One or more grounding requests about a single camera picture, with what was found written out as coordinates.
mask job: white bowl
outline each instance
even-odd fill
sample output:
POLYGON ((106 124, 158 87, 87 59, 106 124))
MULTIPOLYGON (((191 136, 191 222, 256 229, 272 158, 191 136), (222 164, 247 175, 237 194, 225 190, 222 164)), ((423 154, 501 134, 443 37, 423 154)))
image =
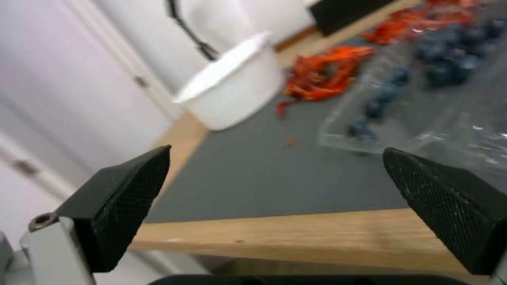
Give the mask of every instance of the white bowl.
POLYGON ((285 81, 268 32, 243 41, 194 76, 174 100, 209 129, 229 128, 267 104, 285 81))

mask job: textured rubber grip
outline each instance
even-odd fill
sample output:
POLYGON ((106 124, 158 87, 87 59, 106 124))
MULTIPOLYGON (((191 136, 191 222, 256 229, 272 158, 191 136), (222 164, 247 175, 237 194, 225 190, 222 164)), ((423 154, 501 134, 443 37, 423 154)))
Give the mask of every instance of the textured rubber grip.
POLYGON ((473 173, 388 148, 384 166, 409 206, 472 274, 491 274, 507 244, 507 196, 473 173))
POLYGON ((170 146, 101 169, 57 210, 74 221, 92 272, 116 267, 169 170, 170 146))

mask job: door hinge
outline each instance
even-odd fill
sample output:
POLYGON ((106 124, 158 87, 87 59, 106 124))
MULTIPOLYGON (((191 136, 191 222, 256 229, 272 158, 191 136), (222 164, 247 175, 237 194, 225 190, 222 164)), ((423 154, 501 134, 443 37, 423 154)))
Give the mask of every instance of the door hinge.
POLYGON ((146 82, 146 79, 142 76, 135 76, 134 81, 139 85, 141 88, 147 88, 148 82, 146 82))

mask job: screw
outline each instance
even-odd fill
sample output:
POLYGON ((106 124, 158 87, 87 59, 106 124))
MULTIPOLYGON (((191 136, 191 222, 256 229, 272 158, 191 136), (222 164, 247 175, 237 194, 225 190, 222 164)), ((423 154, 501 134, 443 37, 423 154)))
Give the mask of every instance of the screw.
POLYGON ((58 221, 58 216, 52 212, 52 213, 44 213, 42 215, 39 215, 35 218, 33 218, 30 221, 30 224, 28 224, 28 230, 30 232, 34 232, 40 229, 43 229, 49 225, 52 225, 58 221))

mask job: wooden floor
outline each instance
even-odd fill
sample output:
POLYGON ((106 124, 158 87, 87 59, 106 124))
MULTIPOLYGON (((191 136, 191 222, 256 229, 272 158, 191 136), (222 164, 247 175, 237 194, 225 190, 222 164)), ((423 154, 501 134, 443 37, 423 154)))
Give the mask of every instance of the wooden floor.
MULTIPOLYGON (((340 266, 332 264, 302 263, 291 261, 270 261, 257 259, 236 259, 213 271, 217 275, 323 275, 323 274, 430 274, 432 272, 409 271, 377 267, 340 266)), ((486 285, 487 276, 446 274, 470 285, 486 285)))

